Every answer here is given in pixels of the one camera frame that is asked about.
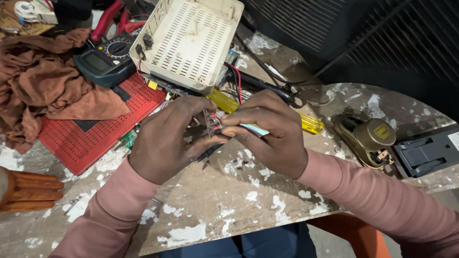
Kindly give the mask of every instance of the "person's left hand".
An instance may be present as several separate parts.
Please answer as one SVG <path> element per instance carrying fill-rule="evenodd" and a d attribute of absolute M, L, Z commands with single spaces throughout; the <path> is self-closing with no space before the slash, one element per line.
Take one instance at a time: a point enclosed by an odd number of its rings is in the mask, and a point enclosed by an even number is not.
<path fill-rule="evenodd" d="M 183 140 L 186 127 L 204 109 L 214 111 L 217 107 L 204 97 L 180 97 L 145 118 L 128 158 L 132 168 L 146 180 L 162 185 L 207 149 L 228 142 L 224 135 L 211 139 L 206 135 L 191 143 Z"/>

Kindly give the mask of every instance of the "pink sleeve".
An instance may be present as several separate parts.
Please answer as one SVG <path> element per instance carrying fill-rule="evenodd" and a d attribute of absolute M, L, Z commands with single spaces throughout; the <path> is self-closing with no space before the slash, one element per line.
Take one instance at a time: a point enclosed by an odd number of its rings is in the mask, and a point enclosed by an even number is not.
<path fill-rule="evenodd" d="M 125 159 L 50 257 L 124 257 L 139 218 L 158 188 Z"/>
<path fill-rule="evenodd" d="M 459 214 L 379 170 L 308 151 L 298 179 L 397 241 L 406 257 L 457 257 Z"/>

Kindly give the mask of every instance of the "yellow label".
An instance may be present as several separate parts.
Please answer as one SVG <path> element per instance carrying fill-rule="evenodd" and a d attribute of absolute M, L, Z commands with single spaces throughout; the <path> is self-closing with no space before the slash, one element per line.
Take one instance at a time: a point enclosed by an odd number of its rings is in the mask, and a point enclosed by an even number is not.
<path fill-rule="evenodd" d="M 373 131 L 375 132 L 376 136 L 378 136 L 381 140 L 385 140 L 389 135 L 391 135 L 391 131 L 389 130 L 389 127 L 385 125 L 384 123 Z"/>
<path fill-rule="evenodd" d="M 155 82 L 150 81 L 150 82 L 148 83 L 148 87 L 150 87 L 150 88 L 156 90 L 156 88 L 158 87 L 158 84 L 155 83 Z"/>

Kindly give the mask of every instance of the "blue jeans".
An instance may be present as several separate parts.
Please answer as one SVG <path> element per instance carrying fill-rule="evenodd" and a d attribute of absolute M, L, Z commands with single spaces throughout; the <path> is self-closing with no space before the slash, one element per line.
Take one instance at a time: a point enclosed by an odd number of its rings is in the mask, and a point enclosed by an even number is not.
<path fill-rule="evenodd" d="M 316 258 L 306 223 L 241 235 L 240 252 L 231 237 L 160 253 L 161 258 Z"/>

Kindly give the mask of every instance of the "hand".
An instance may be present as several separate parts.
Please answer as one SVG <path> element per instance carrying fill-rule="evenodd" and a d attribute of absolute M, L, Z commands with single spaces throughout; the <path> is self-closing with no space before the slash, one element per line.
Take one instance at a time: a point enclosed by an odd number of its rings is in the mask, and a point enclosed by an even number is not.
<path fill-rule="evenodd" d="M 300 115 L 289 108 L 270 90 L 263 90 L 227 117 L 222 118 L 224 135 L 236 138 L 255 158 L 274 172 L 293 179 L 302 175 L 308 164 L 308 154 L 303 145 Z M 261 138 L 241 123 L 256 124 L 270 133 Z"/>
<path fill-rule="evenodd" d="M 228 142 L 224 135 L 206 135 L 187 143 L 183 133 L 193 117 L 204 109 L 216 110 L 204 97 L 180 97 L 142 121 L 129 155 L 132 168 L 146 180 L 162 185 L 196 160 L 207 149 Z"/>

